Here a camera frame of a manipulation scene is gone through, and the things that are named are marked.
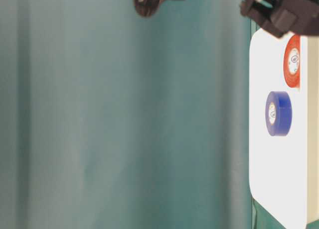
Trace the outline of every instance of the white label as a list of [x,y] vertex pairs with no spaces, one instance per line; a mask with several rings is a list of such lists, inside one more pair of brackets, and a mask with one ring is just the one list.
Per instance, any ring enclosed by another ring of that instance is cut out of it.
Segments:
[[300,55],[297,48],[293,48],[289,53],[288,66],[290,74],[294,75],[297,73],[300,63]]
[[269,122],[273,125],[276,121],[276,106],[273,102],[270,103],[269,105],[269,110],[268,110],[268,119]]

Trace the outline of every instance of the white surface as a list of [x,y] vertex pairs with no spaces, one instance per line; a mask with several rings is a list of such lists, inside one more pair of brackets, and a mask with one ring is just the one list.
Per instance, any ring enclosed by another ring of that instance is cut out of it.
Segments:
[[[252,196],[287,229],[307,225],[307,38],[301,38],[300,88],[290,88],[283,60],[292,34],[277,39],[258,30],[250,47],[249,177]],[[265,122],[270,91],[286,91],[293,120],[287,136],[270,136]]]

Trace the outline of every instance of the red tape roll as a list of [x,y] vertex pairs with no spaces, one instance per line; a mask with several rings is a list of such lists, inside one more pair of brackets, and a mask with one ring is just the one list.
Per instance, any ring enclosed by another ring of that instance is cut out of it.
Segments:
[[290,38],[284,56],[284,76],[287,85],[298,88],[300,85],[300,36]]

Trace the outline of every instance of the green curtain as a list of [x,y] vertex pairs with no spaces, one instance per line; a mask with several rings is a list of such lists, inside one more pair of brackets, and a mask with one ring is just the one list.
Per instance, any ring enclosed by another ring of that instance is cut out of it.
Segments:
[[0,228],[251,228],[240,1],[0,0]]

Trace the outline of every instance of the black plastic part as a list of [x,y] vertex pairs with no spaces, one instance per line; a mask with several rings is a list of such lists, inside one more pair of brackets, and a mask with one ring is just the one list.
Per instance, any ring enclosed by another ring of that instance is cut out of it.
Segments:
[[319,35],[318,0],[265,0],[272,5],[267,8],[260,0],[245,0],[241,14],[253,19],[261,28],[281,37],[288,31],[298,35]]

